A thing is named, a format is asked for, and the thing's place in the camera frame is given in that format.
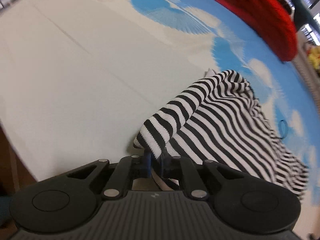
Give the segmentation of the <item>black white striped sweater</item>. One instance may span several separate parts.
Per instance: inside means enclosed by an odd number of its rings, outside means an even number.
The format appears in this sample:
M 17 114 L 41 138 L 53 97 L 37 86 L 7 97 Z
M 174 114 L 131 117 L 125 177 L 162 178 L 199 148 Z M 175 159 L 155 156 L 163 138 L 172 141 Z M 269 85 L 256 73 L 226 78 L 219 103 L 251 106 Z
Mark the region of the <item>black white striped sweater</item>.
M 308 167 L 266 119 L 249 82 L 234 70 L 202 78 L 144 121 L 134 139 L 159 158 L 164 151 L 201 164 L 210 159 L 282 186 L 299 199 Z

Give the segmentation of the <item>blue white patterned bedsheet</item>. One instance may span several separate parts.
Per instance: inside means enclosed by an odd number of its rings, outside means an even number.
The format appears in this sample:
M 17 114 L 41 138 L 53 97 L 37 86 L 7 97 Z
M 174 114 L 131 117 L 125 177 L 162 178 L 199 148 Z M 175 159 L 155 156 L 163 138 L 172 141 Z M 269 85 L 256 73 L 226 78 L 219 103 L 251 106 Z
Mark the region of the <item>blue white patterned bedsheet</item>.
M 1 123 L 37 180 L 135 153 L 153 113 L 206 70 L 243 75 L 310 170 L 319 214 L 319 117 L 293 64 L 215 0 L 9 0 L 1 5 Z

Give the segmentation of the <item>red knitted pillow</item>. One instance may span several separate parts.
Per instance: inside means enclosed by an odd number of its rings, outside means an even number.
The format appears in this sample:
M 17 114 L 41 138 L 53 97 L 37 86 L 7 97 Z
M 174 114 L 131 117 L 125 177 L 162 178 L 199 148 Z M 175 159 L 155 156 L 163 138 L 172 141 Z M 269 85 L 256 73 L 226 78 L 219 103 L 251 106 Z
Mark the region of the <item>red knitted pillow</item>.
M 216 0 L 254 29 L 281 61 L 297 54 L 296 28 L 277 0 Z

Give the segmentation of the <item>yellow plush toy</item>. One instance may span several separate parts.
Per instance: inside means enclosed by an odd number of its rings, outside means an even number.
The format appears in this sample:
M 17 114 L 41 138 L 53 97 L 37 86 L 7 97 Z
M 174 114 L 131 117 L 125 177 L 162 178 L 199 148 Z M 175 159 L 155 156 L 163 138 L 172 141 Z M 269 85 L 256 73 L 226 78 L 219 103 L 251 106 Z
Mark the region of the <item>yellow plush toy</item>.
M 315 71 L 319 72 L 320 69 L 320 48 L 313 46 L 307 51 L 308 60 L 312 64 Z

